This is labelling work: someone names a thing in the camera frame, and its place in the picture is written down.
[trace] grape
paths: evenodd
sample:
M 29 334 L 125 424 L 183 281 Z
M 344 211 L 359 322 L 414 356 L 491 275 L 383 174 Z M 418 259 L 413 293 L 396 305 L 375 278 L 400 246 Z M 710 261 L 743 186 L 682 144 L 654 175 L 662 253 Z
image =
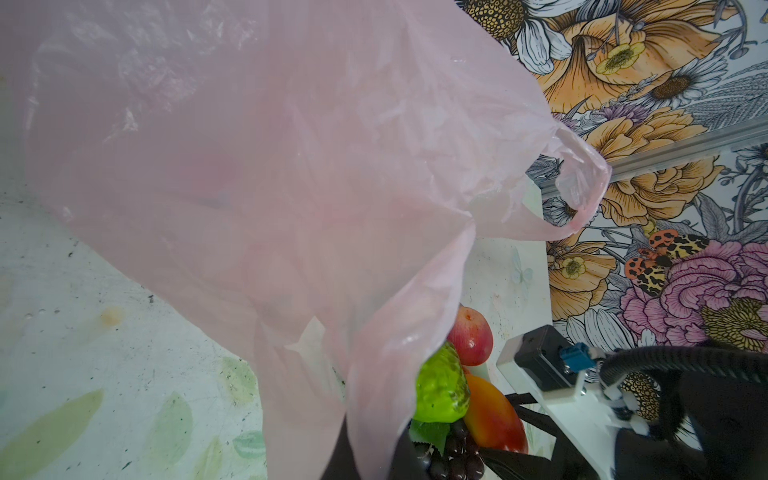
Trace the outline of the grape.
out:
M 467 474 L 464 468 L 463 458 L 460 458 L 460 457 L 453 458 L 448 463 L 448 467 L 451 471 L 451 474 L 448 476 L 450 480 L 467 480 Z
M 448 480 L 448 465 L 435 450 L 432 453 L 432 464 L 429 466 L 429 477 L 432 480 Z
M 462 419 L 458 419 L 451 424 L 451 432 L 453 432 L 453 435 L 456 435 L 456 438 L 461 440 L 466 439 L 467 435 L 469 435 L 467 424 Z
M 477 455 L 468 455 L 464 460 L 464 468 L 467 472 L 467 480 L 480 480 L 485 473 L 485 465 Z
M 431 447 L 429 443 L 417 443 L 414 445 L 416 459 L 425 470 L 429 469 L 429 466 L 432 464 L 432 455 L 429 454 Z
M 475 443 L 475 439 L 471 436 L 467 437 L 464 450 L 467 452 L 467 455 L 480 455 L 480 447 L 478 447 L 478 444 Z
M 451 435 L 445 439 L 445 454 L 448 457 L 459 457 L 462 454 L 462 441 Z

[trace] black cable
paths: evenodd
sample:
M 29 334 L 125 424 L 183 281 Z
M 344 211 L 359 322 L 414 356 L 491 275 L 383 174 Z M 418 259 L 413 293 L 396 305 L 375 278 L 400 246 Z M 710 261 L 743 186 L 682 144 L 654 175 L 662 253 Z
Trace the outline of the black cable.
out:
M 648 370 L 644 373 L 651 377 L 661 388 L 661 393 L 659 394 L 658 425 L 651 426 L 651 436 L 674 444 L 677 441 L 675 438 L 677 430 L 680 429 L 680 425 L 685 420 L 685 408 L 678 392 L 680 372 Z
M 606 386 L 624 375 L 646 370 L 701 372 L 768 384 L 768 355 L 702 346 L 643 346 L 609 356 L 600 368 Z

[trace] fruit bunch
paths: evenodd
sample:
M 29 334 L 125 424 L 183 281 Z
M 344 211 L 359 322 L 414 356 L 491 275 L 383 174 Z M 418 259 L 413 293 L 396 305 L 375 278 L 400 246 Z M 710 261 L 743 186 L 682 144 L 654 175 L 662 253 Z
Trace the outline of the fruit bunch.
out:
M 480 448 L 463 420 L 451 424 L 443 455 L 428 443 L 416 443 L 415 448 L 416 456 L 432 480 L 480 480 L 485 473 Z
M 466 368 L 486 362 L 492 350 L 485 317 L 462 305 L 448 341 L 419 372 L 409 434 L 434 480 L 479 480 L 485 472 L 480 447 L 528 453 L 515 409 L 493 384 Z

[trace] orange leopard-print butterfly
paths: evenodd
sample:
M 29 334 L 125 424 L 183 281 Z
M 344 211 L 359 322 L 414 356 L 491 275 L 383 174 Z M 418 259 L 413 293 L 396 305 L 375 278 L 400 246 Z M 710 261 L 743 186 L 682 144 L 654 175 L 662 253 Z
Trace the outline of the orange leopard-print butterfly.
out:
M 650 249 L 640 248 L 641 257 L 633 257 L 624 265 L 624 274 L 650 296 L 661 295 L 667 282 L 667 268 L 673 260 L 688 257 L 707 248 L 708 238 L 680 235 L 669 229 L 656 232 L 648 239 Z

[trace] yellow flower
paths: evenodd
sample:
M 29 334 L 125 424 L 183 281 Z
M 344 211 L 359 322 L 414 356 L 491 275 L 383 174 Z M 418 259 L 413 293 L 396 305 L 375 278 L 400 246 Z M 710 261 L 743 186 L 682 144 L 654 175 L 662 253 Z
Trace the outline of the yellow flower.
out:
M 716 159 L 690 162 L 608 185 L 601 202 L 603 217 L 619 227 L 677 217 L 723 170 L 715 166 Z
M 638 124 L 626 117 L 606 121 L 590 132 L 586 140 L 610 163 L 707 131 L 703 125 L 692 125 L 693 122 L 694 118 L 682 110 L 664 107 Z
M 656 228 L 656 220 L 654 220 L 653 217 L 648 218 L 648 223 L 643 225 L 643 235 L 645 235 L 646 238 L 650 238 L 650 236 L 657 231 L 658 229 Z
M 587 21 L 577 21 L 572 11 L 548 18 L 552 30 L 559 31 L 572 45 L 573 53 L 565 60 L 553 60 L 554 70 L 538 75 L 553 112 L 567 112 L 586 99 L 580 111 L 595 110 L 640 81 L 655 76 L 644 94 L 663 84 L 673 70 L 695 58 L 704 58 L 717 48 L 717 33 L 700 27 L 714 22 L 716 1 L 698 0 L 623 0 L 621 11 Z M 723 10 L 722 19 L 737 13 L 733 7 Z M 619 41 L 616 40 L 618 25 Z M 645 49 L 631 63 L 627 59 L 612 64 L 618 70 L 600 65 L 624 45 L 643 44 Z
M 581 315 L 597 305 L 608 288 L 605 278 L 616 268 L 616 259 L 599 254 L 605 243 L 579 243 L 580 235 L 581 231 L 564 240 L 547 242 L 549 294 L 556 320 Z
M 563 262 L 563 276 L 573 280 L 587 271 L 584 266 L 584 259 L 581 257 L 570 257 Z
M 628 43 L 619 45 L 608 52 L 608 56 L 598 65 L 595 71 L 605 75 L 613 75 L 621 69 L 634 65 L 634 62 L 640 58 L 640 54 L 644 50 L 645 44 L 642 41 L 632 45 Z

